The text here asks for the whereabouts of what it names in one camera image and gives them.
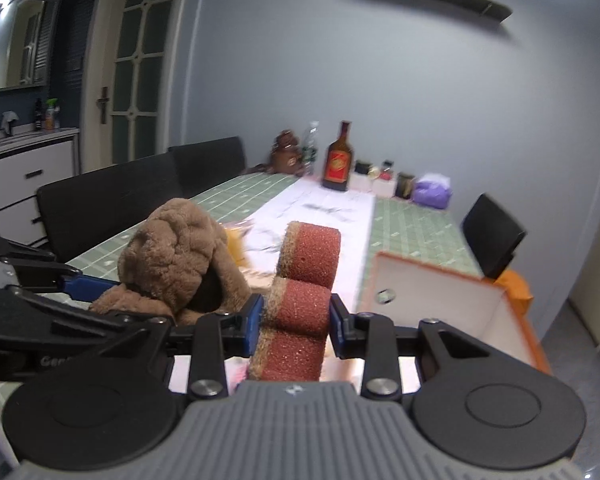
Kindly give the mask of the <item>red brown sponge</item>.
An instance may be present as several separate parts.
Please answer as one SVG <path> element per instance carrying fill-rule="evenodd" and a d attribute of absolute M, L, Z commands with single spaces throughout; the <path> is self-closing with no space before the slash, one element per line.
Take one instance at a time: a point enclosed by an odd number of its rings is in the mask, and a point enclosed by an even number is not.
<path fill-rule="evenodd" d="M 340 232 L 328 226 L 299 221 L 288 224 L 276 274 L 265 298 L 249 379 L 320 379 L 340 243 Z"/>

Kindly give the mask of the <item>brown plush toy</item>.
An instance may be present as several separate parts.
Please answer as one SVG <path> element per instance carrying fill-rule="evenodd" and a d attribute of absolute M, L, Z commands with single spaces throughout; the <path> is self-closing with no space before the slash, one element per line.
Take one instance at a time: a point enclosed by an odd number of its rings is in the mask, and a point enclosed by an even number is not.
<path fill-rule="evenodd" d="M 91 303 L 92 312 L 193 325 L 207 313 L 237 312 L 251 296 L 223 227 L 185 198 L 169 200 L 140 225 L 118 259 L 118 278 Z"/>

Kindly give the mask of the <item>orange white storage box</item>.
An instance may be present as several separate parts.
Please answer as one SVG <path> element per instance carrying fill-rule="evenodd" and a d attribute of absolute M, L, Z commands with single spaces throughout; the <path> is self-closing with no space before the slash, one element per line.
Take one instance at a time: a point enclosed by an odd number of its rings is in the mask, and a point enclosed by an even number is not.
<path fill-rule="evenodd" d="M 538 337 L 509 291 L 475 276 L 378 252 L 358 310 L 388 316 L 397 326 L 434 318 L 550 372 Z"/>

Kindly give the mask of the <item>black chair near left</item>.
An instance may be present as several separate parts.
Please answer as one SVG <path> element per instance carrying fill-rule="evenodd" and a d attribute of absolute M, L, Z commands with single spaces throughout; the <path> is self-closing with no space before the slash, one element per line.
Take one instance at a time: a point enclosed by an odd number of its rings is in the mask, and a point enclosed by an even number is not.
<path fill-rule="evenodd" d="M 164 153 L 43 185 L 35 198 L 50 250 L 67 262 L 181 194 L 173 158 Z"/>

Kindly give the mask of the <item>black chair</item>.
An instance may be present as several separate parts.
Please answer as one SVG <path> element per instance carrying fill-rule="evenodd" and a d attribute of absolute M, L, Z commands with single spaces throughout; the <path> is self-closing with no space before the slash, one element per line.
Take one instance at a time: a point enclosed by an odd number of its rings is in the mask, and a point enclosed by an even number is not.
<path fill-rule="evenodd" d="M 480 194 L 460 229 L 485 278 L 497 280 L 524 240 L 524 227 L 490 195 Z"/>
<path fill-rule="evenodd" d="M 185 197 L 208 191 L 246 170 L 244 146 L 239 136 L 171 146 L 169 153 Z"/>
<path fill-rule="evenodd" d="M 181 194 L 173 158 L 164 153 L 43 185 L 35 198 L 50 250 L 67 262 Z"/>

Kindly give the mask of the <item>yellow packaged sponges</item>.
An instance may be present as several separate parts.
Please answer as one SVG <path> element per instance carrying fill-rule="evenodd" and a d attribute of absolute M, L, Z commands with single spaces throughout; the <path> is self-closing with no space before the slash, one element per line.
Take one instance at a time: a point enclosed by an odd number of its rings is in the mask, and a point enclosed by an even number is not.
<path fill-rule="evenodd" d="M 245 250 L 245 236 L 247 231 L 238 226 L 225 228 L 227 248 L 234 263 L 240 268 L 250 268 L 250 261 Z"/>

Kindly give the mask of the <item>orange stool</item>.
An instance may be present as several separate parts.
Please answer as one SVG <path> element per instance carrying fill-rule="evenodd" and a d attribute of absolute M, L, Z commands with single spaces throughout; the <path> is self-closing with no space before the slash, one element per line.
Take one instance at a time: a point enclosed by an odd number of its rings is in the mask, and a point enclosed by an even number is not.
<path fill-rule="evenodd" d="M 512 305 L 521 314 L 526 315 L 532 305 L 534 296 L 529 284 L 524 277 L 514 270 L 505 270 L 496 280 L 498 284 L 506 289 Z"/>

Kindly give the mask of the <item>black chair right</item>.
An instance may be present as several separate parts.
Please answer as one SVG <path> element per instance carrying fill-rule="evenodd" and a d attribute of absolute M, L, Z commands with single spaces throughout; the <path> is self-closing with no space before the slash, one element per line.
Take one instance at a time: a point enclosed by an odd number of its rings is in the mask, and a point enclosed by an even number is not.
<path fill-rule="evenodd" d="M 524 240 L 524 227 L 490 195 L 480 194 L 460 229 L 485 278 L 497 280 Z"/>

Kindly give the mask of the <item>dark glass jar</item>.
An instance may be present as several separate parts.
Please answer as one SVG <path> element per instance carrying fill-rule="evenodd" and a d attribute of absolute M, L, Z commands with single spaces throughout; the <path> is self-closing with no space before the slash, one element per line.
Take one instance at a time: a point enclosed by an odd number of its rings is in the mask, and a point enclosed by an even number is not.
<path fill-rule="evenodd" d="M 413 193 L 415 177 L 412 174 L 404 174 L 399 172 L 396 178 L 396 189 L 394 190 L 394 196 L 402 198 L 402 200 L 409 200 Z"/>

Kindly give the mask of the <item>purple tissue pack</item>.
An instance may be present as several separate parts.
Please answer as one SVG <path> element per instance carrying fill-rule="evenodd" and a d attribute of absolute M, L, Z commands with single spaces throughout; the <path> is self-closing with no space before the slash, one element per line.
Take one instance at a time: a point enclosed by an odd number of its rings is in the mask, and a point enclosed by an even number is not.
<path fill-rule="evenodd" d="M 417 178 L 412 201 L 423 207 L 445 210 L 452 197 L 451 179 L 443 174 L 423 174 Z"/>

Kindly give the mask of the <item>small red-label jar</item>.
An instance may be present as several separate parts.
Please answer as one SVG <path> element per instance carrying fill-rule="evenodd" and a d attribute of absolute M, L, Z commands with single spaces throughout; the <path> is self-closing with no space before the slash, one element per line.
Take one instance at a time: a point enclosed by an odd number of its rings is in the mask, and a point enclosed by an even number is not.
<path fill-rule="evenodd" d="M 379 174 L 379 179 L 384 181 L 391 181 L 393 179 L 393 161 L 385 160 L 382 163 L 382 167 Z"/>

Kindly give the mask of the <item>black chair far left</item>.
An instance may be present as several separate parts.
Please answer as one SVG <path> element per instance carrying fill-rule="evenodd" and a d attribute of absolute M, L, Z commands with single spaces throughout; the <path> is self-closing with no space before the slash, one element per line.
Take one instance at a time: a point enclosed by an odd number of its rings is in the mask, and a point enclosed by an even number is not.
<path fill-rule="evenodd" d="M 208 191 L 246 170 L 244 146 L 239 136 L 171 146 L 169 153 L 185 197 Z"/>

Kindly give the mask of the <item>brown bear jar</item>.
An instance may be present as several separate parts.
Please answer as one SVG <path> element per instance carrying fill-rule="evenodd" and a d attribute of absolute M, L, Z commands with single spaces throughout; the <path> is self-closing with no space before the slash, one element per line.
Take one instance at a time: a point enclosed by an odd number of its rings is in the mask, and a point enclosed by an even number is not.
<path fill-rule="evenodd" d="M 276 136 L 268 168 L 272 174 L 302 175 L 302 151 L 298 138 L 292 130 L 283 130 Z"/>

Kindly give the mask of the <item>clear water bottle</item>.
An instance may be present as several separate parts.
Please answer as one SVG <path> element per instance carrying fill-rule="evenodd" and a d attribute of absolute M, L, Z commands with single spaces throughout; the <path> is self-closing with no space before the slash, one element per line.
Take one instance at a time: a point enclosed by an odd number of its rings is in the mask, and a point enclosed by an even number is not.
<path fill-rule="evenodd" d="M 306 177 L 313 176 L 315 171 L 315 162 L 317 155 L 317 128 L 319 122 L 310 122 L 306 129 L 302 143 L 302 165 L 303 174 Z"/>

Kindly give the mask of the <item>glass panel door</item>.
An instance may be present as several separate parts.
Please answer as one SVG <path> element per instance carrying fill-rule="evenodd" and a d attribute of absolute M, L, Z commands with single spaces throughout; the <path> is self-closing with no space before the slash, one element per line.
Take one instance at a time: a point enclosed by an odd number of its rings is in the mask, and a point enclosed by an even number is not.
<path fill-rule="evenodd" d="M 166 97 L 183 0 L 96 0 L 81 103 L 84 171 L 166 149 Z"/>

